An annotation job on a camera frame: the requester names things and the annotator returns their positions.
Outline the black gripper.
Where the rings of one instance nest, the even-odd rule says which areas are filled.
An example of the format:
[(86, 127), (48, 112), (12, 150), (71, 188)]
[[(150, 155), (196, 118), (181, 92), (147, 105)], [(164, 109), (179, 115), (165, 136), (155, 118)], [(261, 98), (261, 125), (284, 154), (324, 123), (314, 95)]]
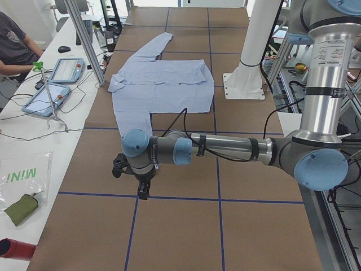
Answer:
[(149, 198), (151, 179), (154, 178), (156, 174), (156, 169), (154, 166), (147, 166), (145, 168), (132, 167), (132, 170), (135, 173), (136, 179), (139, 181), (139, 186), (137, 190), (138, 197), (140, 200), (147, 200)]

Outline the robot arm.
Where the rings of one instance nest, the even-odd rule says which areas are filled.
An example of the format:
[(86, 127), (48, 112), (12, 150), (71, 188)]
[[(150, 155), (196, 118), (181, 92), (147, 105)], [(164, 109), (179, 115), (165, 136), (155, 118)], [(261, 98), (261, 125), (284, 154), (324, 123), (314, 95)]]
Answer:
[[(196, 19), (208, 21), (209, 45), (215, 45), (220, 31), (230, 33), (240, 22), (244, 32), (240, 65), (234, 74), (244, 76), (240, 87), (256, 94), (261, 85), (261, 58), (266, 38), (271, 33), (281, 9), (281, 1), (256, 1), (250, 22), (246, 23), (242, 8), (196, 8)], [(218, 170), (218, 201), (301, 204), (299, 188), (278, 167), (278, 158), (286, 158), (289, 139), (267, 138), (265, 133), (270, 114), (262, 107), (268, 98), (260, 100), (230, 100), (217, 89), (213, 100), (214, 130), (205, 135), (201, 130), (164, 131), (160, 137), (145, 140), (142, 132), (126, 135), (122, 143), (135, 146), (138, 153), (131, 164), (144, 161), (146, 174), (139, 176), (138, 197), (150, 197), (153, 177), (167, 180), (168, 188), (158, 188), (157, 199), (179, 199), (181, 186), (203, 191), (208, 185), (210, 157), (215, 156)]]

